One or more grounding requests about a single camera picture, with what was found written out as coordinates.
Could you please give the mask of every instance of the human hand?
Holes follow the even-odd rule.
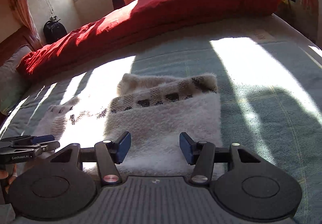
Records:
[[[6,171],[0,170],[0,180],[8,177],[8,173]]]
[[[6,186],[4,189],[6,190],[6,192],[9,192],[9,188],[10,185],[12,184],[12,182],[18,177],[17,175],[17,164],[14,165],[13,170],[12,170],[12,175],[11,177],[8,179],[8,186]]]

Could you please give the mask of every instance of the gray ribbed surface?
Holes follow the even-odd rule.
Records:
[[[18,218],[14,224],[246,224],[222,210],[204,188],[182,177],[129,177],[125,184],[106,187],[80,214],[61,221]],[[292,220],[274,224],[291,224]]]

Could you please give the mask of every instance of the metal pivot screw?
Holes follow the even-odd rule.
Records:
[[[103,177],[103,180],[107,183],[115,183],[119,180],[120,178],[114,174],[109,174]]]
[[[208,181],[208,178],[203,175],[196,175],[191,178],[194,183],[205,183]]]

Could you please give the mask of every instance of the fuzzy white towel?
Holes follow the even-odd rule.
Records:
[[[124,131],[131,133],[132,145],[124,162],[117,165],[121,174],[190,174],[194,166],[188,165],[181,153],[181,132],[196,141],[222,146],[215,75],[175,78],[125,74],[118,85],[118,97],[108,107],[90,97],[75,97],[64,105],[49,107],[34,134],[54,135],[61,148],[70,143],[86,148],[102,140],[116,140]],[[94,163],[83,166],[97,176]],[[214,175],[221,174],[223,167],[215,165]]]

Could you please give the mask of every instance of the mattress label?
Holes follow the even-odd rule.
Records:
[[[272,35],[263,29],[249,31],[248,37],[258,44],[276,41]]]

